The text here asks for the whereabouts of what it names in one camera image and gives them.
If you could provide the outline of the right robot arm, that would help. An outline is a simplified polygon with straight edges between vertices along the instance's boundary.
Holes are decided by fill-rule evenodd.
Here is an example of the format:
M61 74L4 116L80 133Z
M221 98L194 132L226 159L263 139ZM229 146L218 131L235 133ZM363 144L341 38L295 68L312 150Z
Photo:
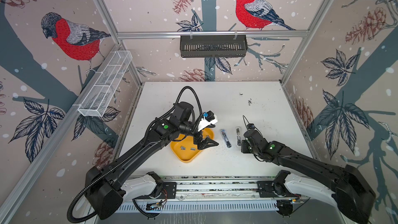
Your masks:
M303 155L283 143L268 142L248 124L241 152L251 153L260 162L284 167L263 192L279 197L307 196L337 208L358 224L369 221L376 195L361 172L350 165L334 166Z

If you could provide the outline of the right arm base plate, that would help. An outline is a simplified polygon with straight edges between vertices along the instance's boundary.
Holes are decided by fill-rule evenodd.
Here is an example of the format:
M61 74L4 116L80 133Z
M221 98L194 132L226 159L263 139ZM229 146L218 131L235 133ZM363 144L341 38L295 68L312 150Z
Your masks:
M274 190L273 181L257 181L257 191L260 198L275 198L278 194Z

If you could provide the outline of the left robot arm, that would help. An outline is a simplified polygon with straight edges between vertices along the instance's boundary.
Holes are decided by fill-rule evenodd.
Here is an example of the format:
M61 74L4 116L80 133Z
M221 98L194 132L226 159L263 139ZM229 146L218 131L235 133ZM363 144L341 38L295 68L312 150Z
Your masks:
M156 152L178 142L180 135L192 137L198 150L218 146L216 141L203 136L203 129L215 127L217 116L212 111L204 112L200 106L198 109L196 117L191 104L176 99L170 110L149 124L144 137L131 149L102 169L91 168L84 189L68 207L67 220L73 224L95 216L104 220L127 200L157 197L163 189L163 180L156 173L149 172L132 181L128 178Z

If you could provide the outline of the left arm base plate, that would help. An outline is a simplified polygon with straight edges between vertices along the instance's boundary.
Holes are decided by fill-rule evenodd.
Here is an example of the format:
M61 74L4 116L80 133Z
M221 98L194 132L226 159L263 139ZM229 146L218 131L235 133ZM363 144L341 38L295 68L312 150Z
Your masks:
M155 190L147 197L149 199L175 199L176 192L176 182L165 182L160 186L156 186Z

